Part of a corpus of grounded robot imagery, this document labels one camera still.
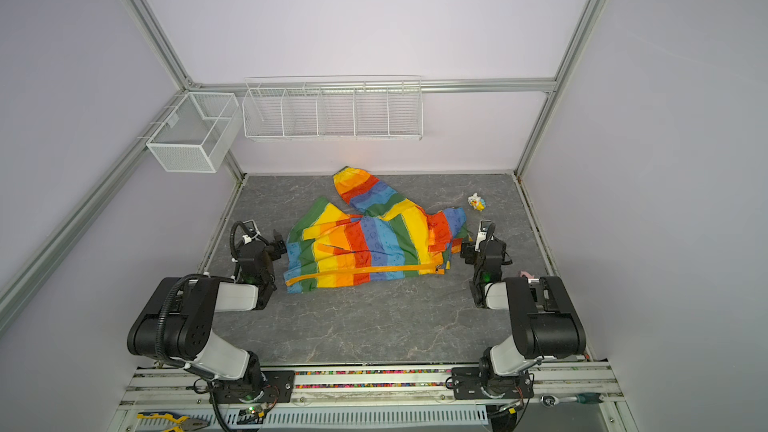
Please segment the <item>rainbow striped jacket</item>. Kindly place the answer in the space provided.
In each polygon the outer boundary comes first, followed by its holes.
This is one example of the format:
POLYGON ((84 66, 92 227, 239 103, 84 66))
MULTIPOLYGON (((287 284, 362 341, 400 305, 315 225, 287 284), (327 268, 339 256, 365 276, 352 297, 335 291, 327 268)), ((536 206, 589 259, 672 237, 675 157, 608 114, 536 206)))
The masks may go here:
POLYGON ((442 275, 469 237, 463 208, 429 214, 369 172, 346 167, 333 176, 348 214, 318 198, 286 241, 287 291, 353 287, 442 275))

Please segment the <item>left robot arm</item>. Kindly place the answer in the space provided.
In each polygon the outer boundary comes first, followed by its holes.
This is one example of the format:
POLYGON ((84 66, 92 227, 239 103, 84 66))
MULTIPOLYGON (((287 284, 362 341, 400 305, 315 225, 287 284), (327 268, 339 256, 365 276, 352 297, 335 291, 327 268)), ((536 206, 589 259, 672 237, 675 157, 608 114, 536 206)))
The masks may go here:
POLYGON ((233 274, 163 279, 130 328, 127 349, 211 382, 261 389, 257 355, 218 336, 213 321, 218 313, 266 308, 277 290, 274 262, 287 246, 280 233, 268 239, 252 220, 235 222, 228 242, 233 274))

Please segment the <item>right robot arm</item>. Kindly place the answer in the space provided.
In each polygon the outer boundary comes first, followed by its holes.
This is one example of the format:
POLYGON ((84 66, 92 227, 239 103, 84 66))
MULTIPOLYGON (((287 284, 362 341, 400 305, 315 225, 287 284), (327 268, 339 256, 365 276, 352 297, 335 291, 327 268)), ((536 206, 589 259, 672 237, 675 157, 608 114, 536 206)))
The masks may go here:
POLYGON ((517 385, 533 366, 586 352, 586 333, 561 278, 504 277, 506 244, 486 237, 462 242, 460 257, 474 269, 470 291, 478 308, 505 311, 511 333, 486 349, 479 377, 486 386, 517 385))

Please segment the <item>small yellow white toy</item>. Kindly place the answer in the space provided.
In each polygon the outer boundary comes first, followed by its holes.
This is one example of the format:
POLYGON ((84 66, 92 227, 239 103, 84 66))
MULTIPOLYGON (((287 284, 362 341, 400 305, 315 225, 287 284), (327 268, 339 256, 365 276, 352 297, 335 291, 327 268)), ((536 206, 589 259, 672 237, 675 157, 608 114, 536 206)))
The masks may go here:
POLYGON ((482 212, 486 209, 486 201, 478 194, 473 193, 467 198, 470 207, 478 212, 482 212))

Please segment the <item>white mesh box basket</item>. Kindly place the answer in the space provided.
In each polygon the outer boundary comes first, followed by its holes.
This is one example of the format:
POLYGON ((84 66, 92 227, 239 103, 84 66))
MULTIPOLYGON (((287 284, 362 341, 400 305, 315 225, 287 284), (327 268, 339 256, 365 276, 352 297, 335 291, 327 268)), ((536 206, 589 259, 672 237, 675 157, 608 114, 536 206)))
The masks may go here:
POLYGON ((233 93, 187 92, 147 140, 161 167, 173 173, 215 173, 243 125, 233 93))

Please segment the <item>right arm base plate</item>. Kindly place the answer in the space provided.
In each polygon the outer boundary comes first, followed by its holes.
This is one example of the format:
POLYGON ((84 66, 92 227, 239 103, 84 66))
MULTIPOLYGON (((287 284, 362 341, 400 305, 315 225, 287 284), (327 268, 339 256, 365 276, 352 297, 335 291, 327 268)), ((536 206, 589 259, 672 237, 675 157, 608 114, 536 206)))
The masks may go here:
POLYGON ((534 396, 530 374, 497 376, 479 365, 453 367, 446 387, 457 400, 516 400, 534 396))

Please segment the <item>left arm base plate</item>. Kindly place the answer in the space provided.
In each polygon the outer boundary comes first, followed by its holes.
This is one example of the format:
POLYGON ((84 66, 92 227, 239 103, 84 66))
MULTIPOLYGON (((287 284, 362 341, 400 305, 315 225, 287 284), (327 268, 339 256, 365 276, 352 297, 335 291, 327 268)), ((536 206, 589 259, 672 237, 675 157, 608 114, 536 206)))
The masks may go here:
POLYGON ((216 382, 213 395, 219 404, 288 403, 295 378, 295 370, 261 371, 259 376, 253 376, 252 379, 216 382))

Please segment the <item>green handled screwdriver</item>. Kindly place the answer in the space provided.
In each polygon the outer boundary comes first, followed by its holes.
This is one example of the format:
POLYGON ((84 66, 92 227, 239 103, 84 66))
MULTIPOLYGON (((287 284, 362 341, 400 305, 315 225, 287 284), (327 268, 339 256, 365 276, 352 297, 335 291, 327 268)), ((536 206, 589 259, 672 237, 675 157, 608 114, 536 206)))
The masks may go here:
POLYGON ((553 408, 561 404, 597 405, 604 402, 605 396, 600 393, 584 392, 573 395, 556 396, 552 394, 542 395, 539 403, 547 408, 553 408))

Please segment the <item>yellow handled pliers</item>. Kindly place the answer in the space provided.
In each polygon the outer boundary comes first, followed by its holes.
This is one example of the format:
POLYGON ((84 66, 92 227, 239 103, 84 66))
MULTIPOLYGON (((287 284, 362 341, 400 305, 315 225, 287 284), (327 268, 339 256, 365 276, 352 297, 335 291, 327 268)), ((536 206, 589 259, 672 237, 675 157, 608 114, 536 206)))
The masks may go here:
POLYGON ((209 421, 190 417, 188 415, 176 414, 173 412, 140 412, 136 415, 139 420, 163 420, 171 424, 168 431, 175 432, 194 432, 207 428, 209 421))

